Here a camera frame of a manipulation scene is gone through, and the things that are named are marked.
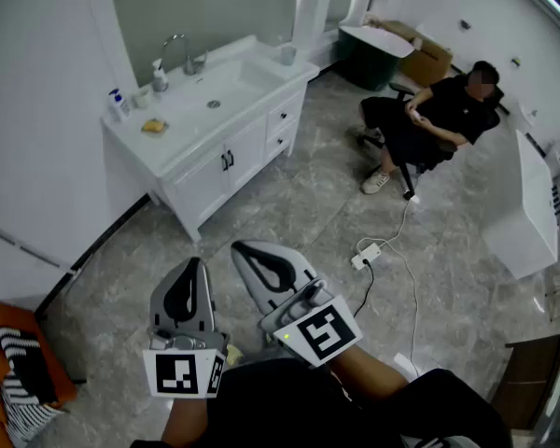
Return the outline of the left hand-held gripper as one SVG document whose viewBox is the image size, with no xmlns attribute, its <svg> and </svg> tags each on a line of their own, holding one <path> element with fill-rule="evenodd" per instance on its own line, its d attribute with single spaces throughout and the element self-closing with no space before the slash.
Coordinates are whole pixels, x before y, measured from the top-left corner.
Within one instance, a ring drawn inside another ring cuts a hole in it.
<svg viewBox="0 0 560 448">
<path fill-rule="evenodd" d="M 143 351 L 152 396 L 214 398 L 229 335 L 215 331 L 209 275 L 198 257 L 185 259 L 150 297 L 149 348 Z"/>
</svg>

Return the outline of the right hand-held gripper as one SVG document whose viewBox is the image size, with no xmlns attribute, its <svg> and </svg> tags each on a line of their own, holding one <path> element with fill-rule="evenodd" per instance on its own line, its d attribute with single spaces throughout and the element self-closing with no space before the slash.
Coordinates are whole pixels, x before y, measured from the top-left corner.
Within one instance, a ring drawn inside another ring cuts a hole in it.
<svg viewBox="0 0 560 448">
<path fill-rule="evenodd" d="M 350 348 L 362 332 L 345 299 L 316 279 L 299 251 L 261 240 L 231 244 L 231 258 L 247 292 L 266 315 L 261 328 L 293 355 L 319 367 Z"/>
</svg>

